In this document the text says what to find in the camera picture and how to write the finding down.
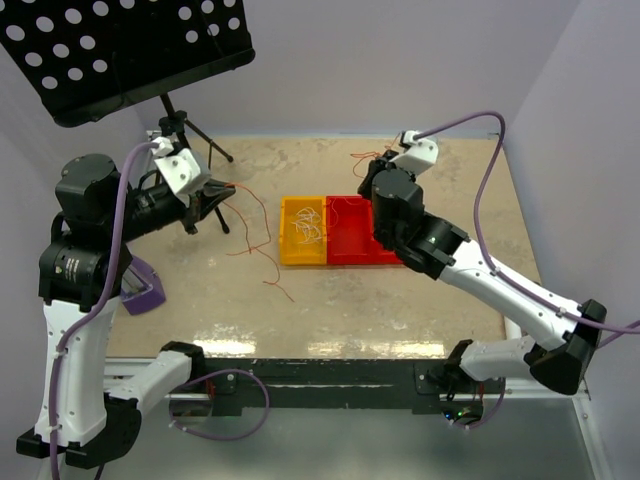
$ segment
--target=red tray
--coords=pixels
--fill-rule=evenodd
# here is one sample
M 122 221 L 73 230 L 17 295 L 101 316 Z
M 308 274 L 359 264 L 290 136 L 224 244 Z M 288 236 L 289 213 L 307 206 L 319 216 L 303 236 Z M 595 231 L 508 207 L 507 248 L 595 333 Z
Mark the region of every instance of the red tray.
M 327 197 L 327 264 L 401 264 L 373 238 L 371 202 L 360 196 Z

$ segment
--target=white plastic housing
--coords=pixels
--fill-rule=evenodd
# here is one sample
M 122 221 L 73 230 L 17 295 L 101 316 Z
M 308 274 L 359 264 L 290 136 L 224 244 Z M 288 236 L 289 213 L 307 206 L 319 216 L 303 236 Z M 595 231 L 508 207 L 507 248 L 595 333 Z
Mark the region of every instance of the white plastic housing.
M 507 317 L 504 317 L 504 333 L 507 336 L 507 340 L 522 337 L 522 329 L 517 323 Z
M 102 311 L 71 338 L 62 359 L 58 387 L 58 444 L 84 445 L 105 426 L 107 413 L 103 399 L 104 360 L 109 332 L 120 298 L 107 302 Z M 47 370 L 44 397 L 35 433 L 49 442 L 49 381 L 56 345 L 62 334 L 86 314 L 78 305 L 54 300 L 44 306 L 47 321 Z
M 564 345 L 564 333 L 574 331 L 576 323 L 573 320 L 564 316 L 558 317 L 553 310 L 539 305 L 492 275 L 482 258 L 477 242 L 462 242 L 453 258 L 456 263 L 445 267 L 439 279 L 495 308 L 517 323 L 544 349 L 553 350 Z M 503 273 L 536 295 L 546 298 L 569 313 L 581 316 L 578 311 L 579 305 L 575 301 L 551 293 L 498 260 L 494 259 L 494 262 Z
M 137 409 L 144 418 L 166 394 L 182 385 L 191 375 L 191 358 L 179 352 L 160 352 L 142 372 L 108 390 L 111 398 L 137 398 Z
M 417 133 L 415 130 L 408 130 L 403 133 L 400 143 L 409 145 L 409 148 L 391 160 L 399 168 L 416 176 L 429 170 L 438 160 L 438 145 L 436 142 L 428 138 L 414 142 L 413 136 Z
M 211 178 L 204 160 L 188 148 L 170 157 L 156 158 L 154 162 L 173 194 L 187 207 L 189 195 L 200 190 Z
M 149 135 L 149 139 L 151 139 L 153 143 L 158 145 L 157 147 L 151 149 L 151 153 L 153 154 L 153 156 L 164 157 L 166 155 L 169 155 L 171 152 L 173 152 L 173 144 L 171 143 L 171 140 L 168 139 L 167 137 L 153 138 L 153 135 L 154 135 L 153 130 L 147 130 L 147 135 Z
M 473 342 L 462 354 L 460 368 L 479 382 L 498 377 L 531 379 L 524 356 L 535 343 L 529 336 L 493 343 Z

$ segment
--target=black perforated panel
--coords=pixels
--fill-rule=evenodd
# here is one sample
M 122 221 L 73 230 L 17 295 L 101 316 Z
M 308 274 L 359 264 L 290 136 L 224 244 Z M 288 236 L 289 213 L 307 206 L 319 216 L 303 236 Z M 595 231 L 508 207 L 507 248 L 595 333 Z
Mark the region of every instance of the black perforated panel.
M 255 56 L 241 0 L 0 0 L 0 39 L 64 127 Z

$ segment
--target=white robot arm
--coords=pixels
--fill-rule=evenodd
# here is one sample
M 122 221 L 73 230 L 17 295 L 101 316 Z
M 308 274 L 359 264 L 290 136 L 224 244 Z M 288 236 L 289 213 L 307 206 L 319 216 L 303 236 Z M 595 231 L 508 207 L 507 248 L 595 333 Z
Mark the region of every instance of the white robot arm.
M 232 186 L 211 179 L 206 165 L 188 149 L 162 137 L 154 143 L 155 164 L 165 181 L 128 189 L 110 299 L 59 352 L 61 338 L 92 310 L 104 289 L 120 182 L 105 155 L 86 155 L 63 168 L 56 186 L 62 212 L 53 221 L 51 244 L 39 262 L 39 295 L 48 331 L 45 390 L 38 421 L 18 439 L 18 453 L 49 456 L 55 429 L 58 452 L 66 452 L 69 465 L 93 468 L 119 458 L 133 445 L 143 416 L 168 392 L 204 373 L 202 349 L 171 342 L 139 375 L 103 392 L 109 333 L 120 304 L 122 275 L 132 259 L 124 242 L 176 221 L 187 233 L 196 233 L 195 224 L 235 193 Z M 54 369 L 59 369 L 54 386 L 57 425 L 51 427 L 49 383 Z
M 369 164 L 358 189 L 370 199 L 374 236 L 412 270 L 464 290 L 517 323 L 527 335 L 490 344 L 465 340 L 449 357 L 441 380 L 481 382 L 498 377 L 535 378 L 556 392 L 572 395 L 595 352 L 600 330 L 585 327 L 537 303 L 496 274 L 502 272 L 561 312 L 603 323 L 606 309 L 594 300 L 579 304 L 552 293 L 493 259 L 492 270 L 480 245 L 466 232 L 425 212 L 415 183 L 435 165 L 438 148 L 428 138 L 403 132 L 403 153 L 391 150 Z

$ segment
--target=wire bundle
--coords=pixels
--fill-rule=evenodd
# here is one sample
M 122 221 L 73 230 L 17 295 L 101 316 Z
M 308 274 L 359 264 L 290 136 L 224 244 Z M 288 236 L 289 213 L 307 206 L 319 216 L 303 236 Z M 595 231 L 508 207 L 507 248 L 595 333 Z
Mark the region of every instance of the wire bundle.
M 264 226 L 265 226 L 265 230 L 267 232 L 267 241 L 262 242 L 261 244 L 256 245 L 256 246 L 252 246 L 251 242 L 249 241 L 249 225 L 247 224 L 246 219 L 244 218 L 242 213 L 240 213 L 240 211 L 237 208 L 235 208 L 233 205 L 230 205 L 228 202 L 224 202 L 224 205 L 229 207 L 231 210 L 233 210 L 233 212 L 235 212 L 236 215 L 238 215 L 238 217 L 240 217 L 240 220 L 242 221 L 242 224 L 244 225 L 245 241 L 247 242 L 247 249 L 246 250 L 243 250 L 241 252 L 236 252 L 236 253 L 227 253 L 227 256 L 236 257 L 238 255 L 244 255 L 245 253 L 251 254 L 253 251 L 256 251 L 260 255 L 262 255 L 264 257 L 267 257 L 271 261 L 271 263 L 273 263 L 273 265 L 274 265 L 274 267 L 276 269 L 277 277 L 272 282 L 267 281 L 267 280 L 263 280 L 262 283 L 264 283 L 265 285 L 270 285 L 272 287 L 279 288 L 282 291 L 282 293 L 284 293 L 285 296 L 289 300 L 291 300 L 292 302 L 295 302 L 295 300 L 291 297 L 291 295 L 289 295 L 289 292 L 287 292 L 287 290 L 282 285 L 279 285 L 279 282 L 280 282 L 280 267 L 278 266 L 278 262 L 276 262 L 271 255 L 269 255 L 268 253 L 265 253 L 265 252 L 263 252 L 261 250 L 261 247 L 269 245 L 271 243 L 271 241 L 272 241 L 271 230 L 269 229 L 269 217 L 267 215 L 267 207 L 265 206 L 264 202 L 262 200 L 260 200 L 260 198 L 258 198 L 258 196 L 255 193 L 253 193 L 253 191 L 249 187 L 246 187 L 246 186 L 244 186 L 244 185 L 242 185 L 240 183 L 228 183 L 226 186 L 238 187 L 238 188 L 241 188 L 241 189 L 245 190 L 260 204 L 260 207 L 262 208 L 262 213 L 263 213 L 263 216 L 264 216 Z
M 296 232 L 304 234 L 300 245 L 319 243 L 322 241 L 322 217 L 311 207 L 306 207 L 296 213 L 296 220 L 291 222 Z

